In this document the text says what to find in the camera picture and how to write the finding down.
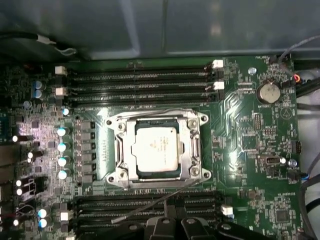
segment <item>integrated circuit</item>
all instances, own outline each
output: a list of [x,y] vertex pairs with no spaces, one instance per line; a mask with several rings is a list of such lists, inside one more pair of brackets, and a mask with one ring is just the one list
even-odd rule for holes
[[279,209],[275,211],[275,221],[277,223],[287,223],[290,220],[289,211],[286,209]]

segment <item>gray cable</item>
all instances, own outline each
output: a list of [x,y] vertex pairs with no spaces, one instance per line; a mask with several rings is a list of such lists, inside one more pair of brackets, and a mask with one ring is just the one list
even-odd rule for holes
[[294,45],[292,45],[291,47],[289,47],[287,50],[284,51],[284,53],[282,53],[282,55],[279,57],[278,59],[278,64],[280,66],[280,68],[285,71],[287,74],[289,74],[290,76],[294,76],[295,73],[293,71],[291,71],[289,68],[286,67],[286,65],[283,64],[283,59],[285,58],[286,55],[288,55],[292,50],[298,48],[298,47],[301,47],[302,45],[304,44],[307,44],[313,40],[316,40],[316,39],[320,39],[320,35],[315,35],[315,36],[311,36],[307,39],[304,39]]
[[165,195],[163,197],[160,197],[159,199],[154,200],[154,201],[150,202],[149,204],[147,204],[145,206],[142,206],[142,207],[139,207],[139,208],[137,208],[137,209],[135,209],[135,210],[133,210],[131,212],[128,212],[127,214],[125,214],[123,216],[119,216],[119,217],[117,217],[115,219],[112,219],[111,223],[112,224],[117,224],[117,223],[119,223],[119,222],[121,222],[123,220],[126,220],[127,218],[129,218],[129,217],[131,217],[131,216],[133,216],[133,215],[135,215],[137,213],[140,213],[140,212],[142,212],[144,210],[147,210],[148,208],[151,208],[152,206],[156,205],[157,203],[160,203],[160,202],[162,202],[162,201],[164,201],[164,200],[166,200],[168,198],[171,198],[172,196],[180,193],[182,190],[185,190],[185,189],[187,189],[189,187],[192,187],[192,186],[198,184],[199,182],[200,182],[200,179],[197,179],[197,180],[185,185],[184,187],[178,189],[175,192],[172,192],[172,193],[169,193],[169,194],[167,194],[167,195]]

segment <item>dimm slot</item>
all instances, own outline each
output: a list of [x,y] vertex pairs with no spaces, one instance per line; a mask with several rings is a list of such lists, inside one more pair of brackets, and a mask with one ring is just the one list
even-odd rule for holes
[[108,106],[141,106],[141,105],[169,105],[169,104],[200,104],[217,102],[219,99],[217,94],[211,94],[206,97],[188,97],[188,98],[150,98],[150,99],[124,99],[124,100],[87,100],[87,101],[71,101],[70,105],[77,107],[108,107]]

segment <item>chip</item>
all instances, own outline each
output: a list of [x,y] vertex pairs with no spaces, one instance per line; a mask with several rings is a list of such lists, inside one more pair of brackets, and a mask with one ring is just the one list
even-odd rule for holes
[[54,149],[54,148],[56,148],[56,142],[55,142],[55,141],[49,141],[49,142],[48,142],[48,148],[49,148],[49,149]]
[[289,212],[288,210],[281,209],[275,212],[275,221],[277,223],[286,223],[289,221]]
[[34,172],[35,172],[35,173],[41,173],[41,171],[42,171],[41,166],[36,166],[36,167],[34,168]]
[[148,127],[136,131],[132,154],[140,172],[178,169],[178,138],[174,127]]
[[39,121],[33,121],[33,122],[31,122],[31,128],[32,128],[32,129],[37,129],[37,128],[39,128]]
[[62,194],[62,188],[61,187],[55,187],[54,188],[54,195],[61,195]]

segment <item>mounting screw hole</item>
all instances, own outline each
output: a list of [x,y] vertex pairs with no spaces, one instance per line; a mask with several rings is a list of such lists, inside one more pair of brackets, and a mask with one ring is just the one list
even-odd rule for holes
[[136,230],[138,227],[137,227],[137,225],[130,225],[129,226],[129,229],[130,230]]
[[202,116],[200,119],[201,119],[202,122],[207,121],[207,117],[206,116]]

